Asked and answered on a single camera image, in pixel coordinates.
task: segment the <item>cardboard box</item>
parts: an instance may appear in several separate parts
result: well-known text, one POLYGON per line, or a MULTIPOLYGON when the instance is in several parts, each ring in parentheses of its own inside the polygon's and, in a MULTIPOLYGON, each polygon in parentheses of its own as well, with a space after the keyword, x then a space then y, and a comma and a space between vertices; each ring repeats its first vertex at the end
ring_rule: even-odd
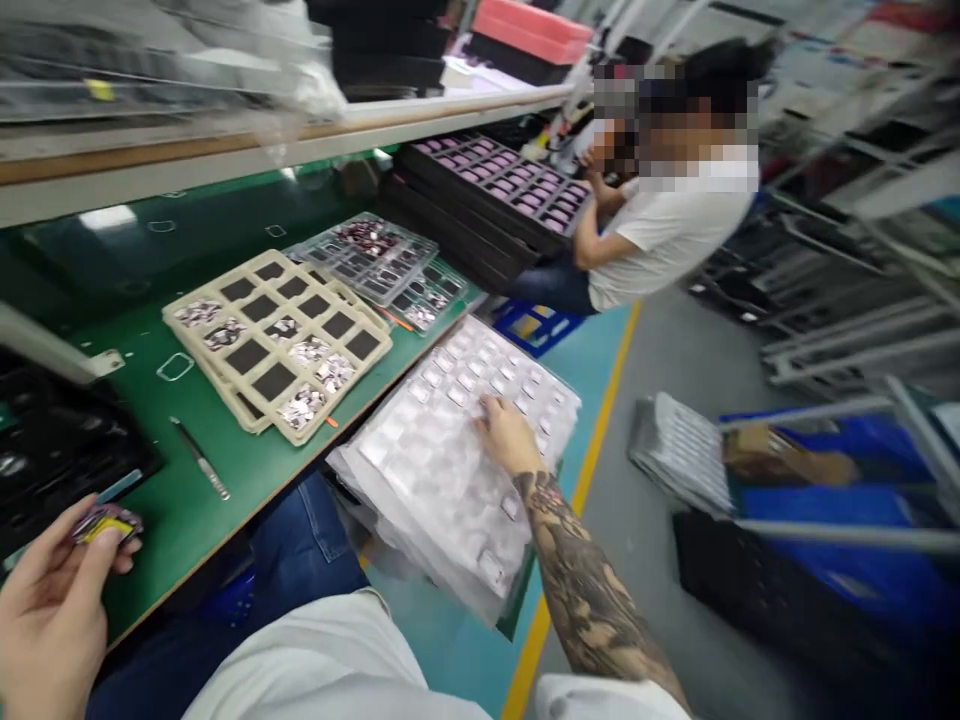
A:
POLYGON ((856 463, 844 453, 804 450, 762 423, 729 433, 723 462, 750 486, 846 487, 860 478, 856 463))

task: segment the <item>jeans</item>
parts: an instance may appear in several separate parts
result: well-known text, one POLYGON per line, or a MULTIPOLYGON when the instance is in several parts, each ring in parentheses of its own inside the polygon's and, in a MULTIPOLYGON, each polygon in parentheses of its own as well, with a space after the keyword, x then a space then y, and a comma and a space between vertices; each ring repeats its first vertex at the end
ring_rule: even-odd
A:
POLYGON ((88 720, 179 720, 254 632, 301 605, 369 585, 319 474, 290 488, 261 517, 250 541, 256 579, 247 619, 231 628, 193 615, 173 618, 100 682, 88 720))
POLYGON ((547 265, 524 270, 506 294, 571 315, 586 317, 597 312, 590 302, 590 274, 577 267, 569 251, 547 265))

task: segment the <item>tattooed arm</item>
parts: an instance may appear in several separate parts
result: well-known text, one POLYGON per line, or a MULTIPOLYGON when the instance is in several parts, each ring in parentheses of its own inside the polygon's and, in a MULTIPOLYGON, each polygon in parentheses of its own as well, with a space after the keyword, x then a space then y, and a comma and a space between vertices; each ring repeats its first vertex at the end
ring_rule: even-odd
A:
POLYGON ((544 468, 526 420, 508 402, 486 398, 485 405, 487 420, 479 428, 523 497, 547 606, 571 669, 652 680, 689 712, 680 682, 630 594, 544 468))

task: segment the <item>beige tray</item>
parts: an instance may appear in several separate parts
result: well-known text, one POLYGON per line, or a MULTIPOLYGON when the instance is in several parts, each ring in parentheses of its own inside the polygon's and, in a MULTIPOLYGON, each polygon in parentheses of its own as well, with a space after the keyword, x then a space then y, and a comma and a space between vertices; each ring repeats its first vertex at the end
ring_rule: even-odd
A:
POLYGON ((163 319, 215 385, 241 427, 262 432, 262 420, 266 419, 294 445, 310 439, 340 398, 393 345, 386 323, 342 283, 323 281, 320 275, 296 266, 275 250, 178 298, 163 309, 163 319), (219 308, 206 322, 191 327, 178 319, 177 313, 196 301, 216 303, 219 308), (243 329, 235 340, 230 338, 232 342, 218 347, 212 335, 230 319, 243 329), (295 327, 285 333, 288 337, 270 337, 275 323, 285 319, 295 321, 295 327), (328 349, 315 362, 301 365, 290 350, 310 337, 322 340, 328 349), (339 384, 324 384, 318 371, 334 355, 346 359, 354 373, 339 384), (295 427, 280 413, 305 386, 317 393, 315 402, 319 404, 312 408, 309 420, 295 427), (254 418, 238 393, 264 418, 254 418))

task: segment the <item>man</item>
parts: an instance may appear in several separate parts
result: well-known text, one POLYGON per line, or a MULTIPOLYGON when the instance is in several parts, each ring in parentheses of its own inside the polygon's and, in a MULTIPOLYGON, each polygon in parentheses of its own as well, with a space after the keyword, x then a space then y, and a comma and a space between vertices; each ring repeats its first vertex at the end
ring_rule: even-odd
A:
POLYGON ((592 315, 706 260, 739 226, 759 185, 746 124, 769 54, 731 40, 690 56, 675 79, 640 82, 635 97, 608 93, 604 129, 585 158, 594 198, 571 251, 522 273, 507 295, 592 315), (638 177, 613 189, 603 173, 614 170, 638 177))
MULTIPOLYGON (((487 397, 484 404, 486 418, 477 430, 523 497, 553 624, 577 674, 541 679, 540 717, 688 717, 670 664, 544 467, 526 420, 510 403, 487 397)), ((332 524, 333 501, 320 483, 313 490, 323 492, 313 496, 301 484, 270 511, 252 540, 258 578, 262 572, 267 580, 254 609, 275 605, 270 593, 278 589, 295 598, 311 583, 303 569, 319 567, 322 577, 308 590, 312 601, 269 623, 251 617, 248 623, 262 626, 252 635, 212 622, 167 628, 100 683, 90 708, 106 651, 100 593, 111 567, 131 569, 139 541, 118 550, 119 538, 103 532, 91 546, 75 548, 70 531, 93 498, 65 511, 0 591, 5 718, 144 720, 180 717, 186 709, 188 720, 489 720, 474 703, 427 689, 383 599, 365 587, 365 578, 358 581, 356 557, 341 544, 343 529, 332 524), (345 594, 331 595, 338 590, 345 594), (217 668, 210 663, 218 653, 217 668)))

